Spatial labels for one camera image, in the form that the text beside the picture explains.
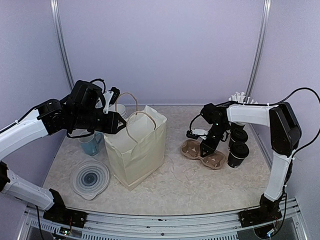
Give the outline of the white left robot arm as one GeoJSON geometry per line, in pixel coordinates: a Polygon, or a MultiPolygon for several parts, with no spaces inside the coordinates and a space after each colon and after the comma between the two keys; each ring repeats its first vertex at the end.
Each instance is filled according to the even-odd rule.
{"type": "Polygon", "coordinates": [[[60,131],[68,138],[74,138],[75,130],[84,133],[77,138],[92,137],[96,132],[115,135],[126,127],[126,121],[118,112],[110,110],[121,95],[118,88],[107,90],[98,86],[103,79],[91,81],[78,80],[71,92],[62,99],[49,99],[28,110],[20,119],[15,120],[0,131],[0,192],[17,198],[39,209],[63,223],[70,218],[59,192],[42,188],[32,183],[22,172],[41,163],[41,149],[35,153],[43,138],[60,131]]]}

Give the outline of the brown pulp cup carrier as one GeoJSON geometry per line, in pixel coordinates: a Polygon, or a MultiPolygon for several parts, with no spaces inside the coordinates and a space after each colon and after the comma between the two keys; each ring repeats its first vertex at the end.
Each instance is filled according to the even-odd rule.
{"type": "Polygon", "coordinates": [[[202,164],[212,170],[219,170],[226,162],[226,156],[218,150],[206,155],[202,154],[200,142],[194,139],[188,139],[180,146],[180,152],[190,160],[200,160],[202,164]]]}

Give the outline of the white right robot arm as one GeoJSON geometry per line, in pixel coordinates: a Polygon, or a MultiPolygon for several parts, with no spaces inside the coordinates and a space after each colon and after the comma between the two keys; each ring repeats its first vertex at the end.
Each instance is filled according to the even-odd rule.
{"type": "Polygon", "coordinates": [[[277,201],[283,194],[290,163],[297,152],[302,130],[288,102],[276,105],[239,104],[228,101],[218,105],[206,104],[200,116],[211,126],[201,135],[200,155],[206,157],[216,150],[230,123],[255,124],[270,129],[273,160],[264,197],[277,201]]]}

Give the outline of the cream paper bag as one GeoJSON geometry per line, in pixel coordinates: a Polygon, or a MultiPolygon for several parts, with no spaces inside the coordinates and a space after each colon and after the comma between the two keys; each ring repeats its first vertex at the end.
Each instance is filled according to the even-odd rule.
{"type": "Polygon", "coordinates": [[[167,118],[146,105],[128,116],[126,126],[115,135],[104,134],[110,168],[116,179],[129,191],[163,163],[166,148],[167,118]]]}

